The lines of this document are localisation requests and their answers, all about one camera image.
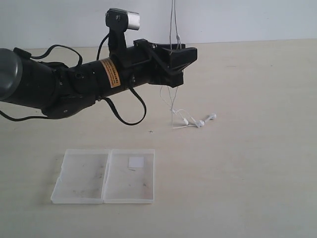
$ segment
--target clear plastic box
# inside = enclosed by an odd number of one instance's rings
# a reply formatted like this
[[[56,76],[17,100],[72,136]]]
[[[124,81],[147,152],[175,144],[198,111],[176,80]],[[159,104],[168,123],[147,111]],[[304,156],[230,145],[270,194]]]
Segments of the clear plastic box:
[[[56,204],[153,203],[154,150],[65,153],[51,200]]]

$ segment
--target small white label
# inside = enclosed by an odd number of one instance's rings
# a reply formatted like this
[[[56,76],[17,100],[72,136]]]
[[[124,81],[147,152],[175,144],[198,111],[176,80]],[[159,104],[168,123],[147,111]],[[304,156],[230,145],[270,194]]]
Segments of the small white label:
[[[144,157],[129,157],[129,168],[143,168]]]

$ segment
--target black cable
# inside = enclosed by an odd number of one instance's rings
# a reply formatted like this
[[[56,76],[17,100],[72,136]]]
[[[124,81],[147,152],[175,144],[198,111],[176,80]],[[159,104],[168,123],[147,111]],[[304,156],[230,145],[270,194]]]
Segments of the black cable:
[[[106,39],[109,37],[109,33],[103,38],[103,40],[100,42],[99,48],[98,48],[98,52],[97,52],[97,60],[99,60],[100,57],[100,52],[101,52],[101,48],[104,44],[104,42],[106,41]]]
[[[116,118],[119,119],[119,121],[121,121],[123,124],[125,125],[137,125],[139,124],[141,121],[143,121],[143,119],[145,118],[146,114],[147,114],[147,106],[145,105],[145,102],[143,101],[143,99],[140,97],[139,94],[137,94],[137,92],[132,88],[132,87],[129,87],[130,91],[133,93],[133,95],[139,99],[139,101],[142,103],[143,105],[143,108],[144,108],[144,115],[142,117],[141,120],[139,120],[138,122],[135,122],[135,123],[129,123],[129,122],[126,122],[125,120],[123,120],[121,118],[121,116],[119,115],[117,109],[115,108],[115,105],[113,104],[112,100],[110,98],[103,98],[110,106],[113,114],[115,115]]]
[[[63,45],[52,45],[52,46],[49,47],[48,50],[47,50],[44,54],[42,54],[41,56],[31,56],[31,58],[34,59],[34,60],[43,59],[43,58],[47,57],[55,47],[63,47],[63,48],[66,48],[66,49],[69,49],[69,50],[75,52],[75,53],[79,56],[79,60],[78,60],[77,66],[79,66],[79,65],[81,65],[81,64],[83,63],[83,58],[82,58],[82,56],[81,56],[77,51],[75,51],[75,50],[74,50],[73,48],[71,48],[71,47],[63,46]]]
[[[3,111],[0,110],[0,115],[3,116],[5,119],[11,120],[11,121],[24,121],[24,120],[29,120],[29,119],[49,119],[48,117],[43,117],[43,116],[30,116],[30,117],[25,117],[25,118],[12,118],[5,114]]]

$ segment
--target table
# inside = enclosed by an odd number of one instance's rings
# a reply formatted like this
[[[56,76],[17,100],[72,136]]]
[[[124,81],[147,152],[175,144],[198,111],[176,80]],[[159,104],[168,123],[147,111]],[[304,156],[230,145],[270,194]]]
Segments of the table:
[[[196,119],[217,113],[202,128],[172,129],[151,85],[136,89],[148,106],[137,126],[105,102],[56,121],[0,118],[0,237],[317,237],[317,40],[195,47],[175,108]],[[97,49],[78,51],[93,61]],[[47,60],[72,66],[76,57],[56,49]],[[130,92],[112,98],[122,117],[142,115]],[[67,148],[155,149],[154,204],[51,204]]]

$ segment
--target orange label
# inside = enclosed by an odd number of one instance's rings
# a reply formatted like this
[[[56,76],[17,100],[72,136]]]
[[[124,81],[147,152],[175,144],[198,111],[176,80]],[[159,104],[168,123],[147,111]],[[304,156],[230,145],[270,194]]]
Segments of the orange label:
[[[121,85],[120,78],[114,63],[110,58],[102,59],[100,62],[103,64],[109,79],[111,88]]]

